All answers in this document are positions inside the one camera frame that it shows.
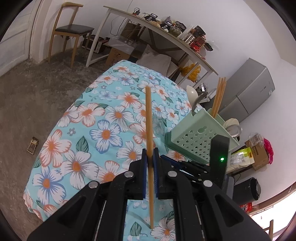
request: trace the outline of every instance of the black cylinder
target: black cylinder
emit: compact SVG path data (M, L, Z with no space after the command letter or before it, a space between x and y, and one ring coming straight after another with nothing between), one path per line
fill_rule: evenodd
M257 201L261 194L261 187L256 178L250 179L237 184L233 188L233 201L238 205Z

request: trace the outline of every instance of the white door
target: white door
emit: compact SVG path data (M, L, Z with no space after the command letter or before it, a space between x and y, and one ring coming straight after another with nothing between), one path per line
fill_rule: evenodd
M0 42L0 76L29 58L34 18L41 0L33 0L9 26Z

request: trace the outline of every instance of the metal screw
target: metal screw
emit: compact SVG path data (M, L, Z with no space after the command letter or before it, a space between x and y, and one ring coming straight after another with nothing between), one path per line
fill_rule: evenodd
M210 180L204 180L203 182L204 186L210 188L211 186L213 186L213 183Z
M177 176L177 173L175 171L169 171L168 172L168 176L169 177L176 177Z
M96 182L96 181L91 181L90 183L89 183L89 188L91 188L91 189L93 189L93 188L97 188L98 187L98 182Z
M124 173L124 176L125 177L133 177L133 172L127 171L127 172Z

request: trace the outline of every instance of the chair leg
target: chair leg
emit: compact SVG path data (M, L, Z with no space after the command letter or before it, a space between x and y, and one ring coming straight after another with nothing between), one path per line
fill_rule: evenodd
M75 53L76 53L76 50L77 50L77 45L78 45L79 37L80 36L77 36L76 39L75 39L70 68L73 68L74 58L75 58Z
M85 55L85 53L86 53L86 49L87 49L87 46L89 45L89 40L90 40L90 38L91 38L91 34L92 34L92 31L89 32L89 35L88 35L88 37L87 37L87 41L86 41L86 43L85 43L84 53L83 53L83 55Z
M48 62L50 62L50 57L52 55L52 43L54 41L54 33L52 33L52 37L50 39L50 43L49 43L49 50L48 50Z
M68 42L69 38L70 38L69 36L66 36L65 37L64 46L63 46L63 52L65 52L65 50L66 50L66 45L67 45L67 42Z

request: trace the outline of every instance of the floral tablecloth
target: floral tablecloth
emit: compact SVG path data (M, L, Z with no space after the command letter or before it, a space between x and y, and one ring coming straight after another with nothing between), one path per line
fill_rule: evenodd
M164 138L191 110L186 92L160 73L122 60L86 88L50 133L24 191L30 212L45 221L91 180L109 182L141 159L145 86L152 88L153 140L160 155L185 160L165 147ZM150 230L148 191L146 197L128 201L123 240L175 240L172 201L155 200Z

